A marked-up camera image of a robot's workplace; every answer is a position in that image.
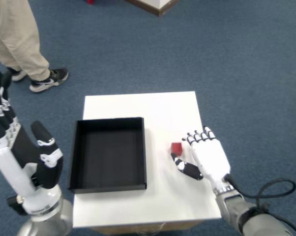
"trousers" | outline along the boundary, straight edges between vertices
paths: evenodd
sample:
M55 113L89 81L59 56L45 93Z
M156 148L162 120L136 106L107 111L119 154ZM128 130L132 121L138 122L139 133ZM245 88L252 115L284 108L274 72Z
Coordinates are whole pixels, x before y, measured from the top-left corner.
M0 62L25 71L31 79L49 77L49 63L40 53L39 31L28 0L0 0Z

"robot wrist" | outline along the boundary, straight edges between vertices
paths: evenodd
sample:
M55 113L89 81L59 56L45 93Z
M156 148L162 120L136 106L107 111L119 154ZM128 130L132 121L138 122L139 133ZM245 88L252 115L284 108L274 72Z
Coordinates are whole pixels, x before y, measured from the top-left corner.
M220 194L223 194L223 193L227 193L227 192L230 192L234 190L233 186L232 185L226 185L226 186L223 186L223 187L220 187L220 188L213 188L213 192L216 196L220 195Z

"black box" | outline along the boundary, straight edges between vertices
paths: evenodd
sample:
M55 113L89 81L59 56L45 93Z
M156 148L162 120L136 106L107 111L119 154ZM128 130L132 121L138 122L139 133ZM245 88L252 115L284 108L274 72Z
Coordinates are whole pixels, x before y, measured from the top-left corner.
M77 121L70 170L74 193L146 189L144 119Z

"cable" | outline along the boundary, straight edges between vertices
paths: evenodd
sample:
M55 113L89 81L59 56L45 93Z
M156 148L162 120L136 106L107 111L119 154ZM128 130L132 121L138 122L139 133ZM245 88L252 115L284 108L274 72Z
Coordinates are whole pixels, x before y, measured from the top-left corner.
M286 223L287 225L289 225L294 231L296 231L296 226L291 223L289 220L281 217L281 216L278 216L278 215L275 215L275 214L272 214L268 211L268 206L269 204L268 203L265 203L265 204L260 204L261 202L261 199L262 198L280 198L280 197L284 197L284 196L287 196L289 194L292 194L295 190L296 190L296 182L294 182L293 180L291 179L288 179L288 178L277 178L277 179L274 179L266 184L264 184L260 190L258 191L258 194L257 195L249 195L249 194L246 194L246 193L243 193L240 188L238 187L238 185L236 184L235 180L233 179L233 177L230 175L230 174L226 174L224 176L224 180L229 182L234 188L235 190L237 190L240 194L242 194L243 196L247 197L247 198L252 198L252 199L256 199L256 206L257 208L261 209L264 213L266 214L270 214L272 215L273 217L275 217L277 220L280 220L284 223ZM262 195L262 193L267 189L269 188L270 186L274 185L274 184L277 184L277 183L280 183L280 182L288 182L288 183L291 183L292 184L292 188L287 191L287 192L283 192L283 193L278 193L278 194L268 194L268 195Z

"shoe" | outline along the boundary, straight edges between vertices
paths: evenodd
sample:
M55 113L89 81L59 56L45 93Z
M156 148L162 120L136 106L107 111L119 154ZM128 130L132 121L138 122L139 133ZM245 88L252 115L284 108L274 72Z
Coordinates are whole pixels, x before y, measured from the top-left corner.
M27 75L27 73L23 70L17 71L17 70L14 70L13 68L10 68L10 67L7 67L7 69L12 74L11 80L15 81L15 82L22 80Z
M32 92L42 92L47 90L50 87L58 86L63 83L68 78L68 70L63 69L56 69L51 70L50 76L43 81L35 81L31 80L30 90Z

